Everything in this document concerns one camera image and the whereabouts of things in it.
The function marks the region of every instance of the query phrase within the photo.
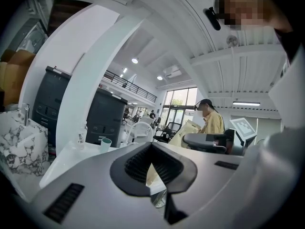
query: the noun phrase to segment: white pillar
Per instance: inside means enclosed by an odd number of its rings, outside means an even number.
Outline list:
[[[143,19],[149,15],[139,9],[110,27],[88,50],[73,72],[62,99],[56,130],[56,154],[74,138],[86,121],[97,87],[109,64]]]

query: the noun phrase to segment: balcony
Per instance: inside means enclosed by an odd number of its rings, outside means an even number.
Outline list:
[[[112,83],[117,84],[118,86],[125,88],[126,90],[129,90],[141,97],[146,98],[147,100],[155,103],[157,97],[151,93],[149,93],[148,91],[138,87],[137,85],[119,77],[118,75],[110,72],[110,71],[106,71],[106,73],[103,76],[103,79],[110,81]]]

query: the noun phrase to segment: white chair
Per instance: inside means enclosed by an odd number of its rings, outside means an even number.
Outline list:
[[[133,125],[130,125],[127,123],[125,125],[125,132],[128,134],[126,141],[128,142],[128,138],[130,136],[132,137],[132,142],[136,138],[146,139],[150,133],[153,133],[153,130],[150,127],[150,124],[152,122],[153,122],[153,119],[151,119],[149,117],[142,117],[142,119],[139,122],[137,122]]]

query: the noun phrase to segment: black chair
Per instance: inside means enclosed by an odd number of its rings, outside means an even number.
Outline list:
[[[158,142],[168,143],[173,138],[173,136],[180,130],[180,128],[181,124],[170,122],[164,130],[157,129],[156,134],[153,138],[156,139]],[[158,131],[162,131],[162,134],[160,136],[157,135]]]

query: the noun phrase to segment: ceiling light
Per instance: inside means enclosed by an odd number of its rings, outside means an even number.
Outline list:
[[[139,61],[138,61],[138,59],[133,58],[133,59],[132,59],[132,62],[133,62],[133,63],[138,63]]]
[[[261,105],[261,103],[252,103],[252,102],[233,102],[233,105],[259,106],[259,105]]]

